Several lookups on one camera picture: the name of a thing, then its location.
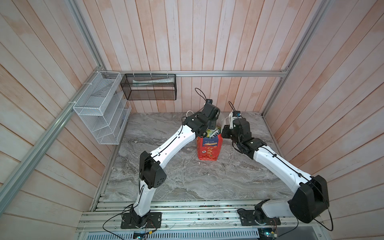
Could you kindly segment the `red paper bag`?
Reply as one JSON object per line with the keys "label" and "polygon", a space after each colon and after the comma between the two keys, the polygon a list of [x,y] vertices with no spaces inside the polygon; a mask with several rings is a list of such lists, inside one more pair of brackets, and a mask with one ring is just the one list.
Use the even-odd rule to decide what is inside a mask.
{"label": "red paper bag", "polygon": [[197,153],[198,159],[201,161],[217,161],[221,152],[223,138],[222,130],[227,123],[227,118],[219,117],[216,126],[221,128],[221,133],[213,139],[206,138],[205,136],[197,138]]}

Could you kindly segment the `green Fox's candy bag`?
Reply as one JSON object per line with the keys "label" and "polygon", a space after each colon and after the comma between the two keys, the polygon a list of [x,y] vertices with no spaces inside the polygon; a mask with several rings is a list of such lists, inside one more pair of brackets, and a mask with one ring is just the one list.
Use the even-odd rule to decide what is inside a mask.
{"label": "green Fox's candy bag", "polygon": [[221,128],[219,126],[216,126],[215,129],[207,129],[206,131],[206,138],[213,139],[216,136],[218,136],[221,133]]}

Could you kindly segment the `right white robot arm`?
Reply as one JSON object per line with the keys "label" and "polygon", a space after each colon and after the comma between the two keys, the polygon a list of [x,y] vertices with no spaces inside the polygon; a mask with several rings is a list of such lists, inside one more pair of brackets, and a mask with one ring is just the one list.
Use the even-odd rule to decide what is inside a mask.
{"label": "right white robot arm", "polygon": [[229,115],[222,130],[222,137],[233,142],[235,150],[262,164],[275,174],[293,192],[291,199],[263,200],[255,206],[255,221],[265,224],[268,219],[295,217],[310,223],[329,210],[327,181],[296,168],[279,156],[264,141],[254,138],[249,122],[239,113]]}

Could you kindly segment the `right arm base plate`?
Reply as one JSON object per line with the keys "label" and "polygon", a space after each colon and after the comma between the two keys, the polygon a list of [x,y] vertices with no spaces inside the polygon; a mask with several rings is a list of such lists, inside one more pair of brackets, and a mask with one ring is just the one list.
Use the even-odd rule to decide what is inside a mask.
{"label": "right arm base plate", "polygon": [[279,218],[268,218],[261,210],[237,209],[242,226],[279,226]]}

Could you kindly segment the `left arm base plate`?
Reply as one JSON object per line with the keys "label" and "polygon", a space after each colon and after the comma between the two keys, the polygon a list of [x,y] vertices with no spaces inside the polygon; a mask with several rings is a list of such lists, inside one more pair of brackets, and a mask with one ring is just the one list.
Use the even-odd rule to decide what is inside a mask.
{"label": "left arm base plate", "polygon": [[143,217],[140,217],[136,212],[123,214],[121,222],[121,229],[141,229],[141,228],[154,228],[161,227],[162,213],[161,212],[148,212]]}

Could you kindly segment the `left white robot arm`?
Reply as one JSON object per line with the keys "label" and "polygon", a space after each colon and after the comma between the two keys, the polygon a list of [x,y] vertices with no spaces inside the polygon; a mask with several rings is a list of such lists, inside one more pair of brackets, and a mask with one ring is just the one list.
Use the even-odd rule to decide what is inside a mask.
{"label": "left white robot arm", "polygon": [[139,195],[132,207],[132,214],[143,218],[150,212],[156,188],[167,178],[164,168],[184,146],[198,137],[204,137],[208,129],[214,129],[219,115],[220,109],[208,99],[200,111],[186,117],[180,128],[166,142],[150,153],[141,153]]}

